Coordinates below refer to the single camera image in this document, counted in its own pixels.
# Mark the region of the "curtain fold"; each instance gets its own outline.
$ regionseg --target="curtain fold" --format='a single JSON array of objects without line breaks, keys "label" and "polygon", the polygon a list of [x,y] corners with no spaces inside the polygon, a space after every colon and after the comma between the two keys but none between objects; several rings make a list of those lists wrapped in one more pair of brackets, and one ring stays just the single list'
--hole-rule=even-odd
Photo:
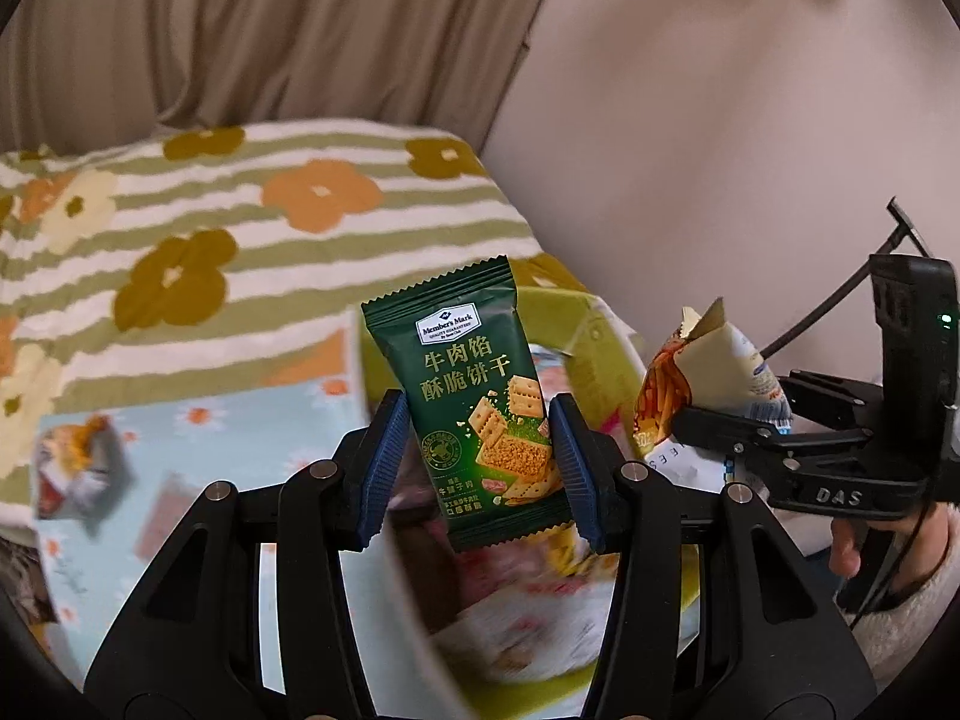
[{"label": "curtain fold", "polygon": [[23,0],[0,35],[0,149],[325,116],[482,146],[540,0]]}]

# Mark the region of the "finger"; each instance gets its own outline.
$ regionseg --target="finger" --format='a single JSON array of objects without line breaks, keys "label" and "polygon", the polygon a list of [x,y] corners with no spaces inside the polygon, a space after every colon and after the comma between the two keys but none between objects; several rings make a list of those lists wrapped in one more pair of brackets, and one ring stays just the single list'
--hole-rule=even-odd
[{"label": "finger", "polygon": [[856,550],[853,525],[846,519],[834,519],[830,524],[833,543],[830,546],[829,569],[844,579],[855,577],[860,570],[860,552]]}]

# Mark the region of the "floral bedsheet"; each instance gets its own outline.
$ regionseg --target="floral bedsheet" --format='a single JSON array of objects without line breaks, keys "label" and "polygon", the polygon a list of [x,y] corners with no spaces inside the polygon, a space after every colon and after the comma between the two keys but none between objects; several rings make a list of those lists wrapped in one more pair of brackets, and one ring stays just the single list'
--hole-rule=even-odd
[{"label": "floral bedsheet", "polygon": [[45,415],[348,394],[359,302],[500,254],[545,256],[435,129],[318,119],[0,156],[0,526],[32,525]]}]

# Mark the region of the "barcode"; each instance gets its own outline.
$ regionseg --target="barcode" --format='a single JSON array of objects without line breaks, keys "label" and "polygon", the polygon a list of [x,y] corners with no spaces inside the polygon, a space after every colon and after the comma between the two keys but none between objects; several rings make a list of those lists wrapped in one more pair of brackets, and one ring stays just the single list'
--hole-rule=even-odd
[{"label": "barcode", "polygon": [[769,400],[766,403],[751,403],[745,416],[759,422],[769,422],[781,433],[790,432],[790,420],[793,418],[786,398]]}]

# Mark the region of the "white wall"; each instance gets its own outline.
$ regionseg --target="white wall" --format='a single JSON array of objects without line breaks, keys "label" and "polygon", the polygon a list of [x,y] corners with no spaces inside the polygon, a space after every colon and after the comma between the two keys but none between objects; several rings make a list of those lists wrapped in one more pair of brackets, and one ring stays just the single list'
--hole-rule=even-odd
[{"label": "white wall", "polygon": [[[485,163],[655,350],[726,295],[757,346],[893,228],[960,263],[960,32],[939,0],[545,0]],[[867,288],[774,360],[880,370]]]}]

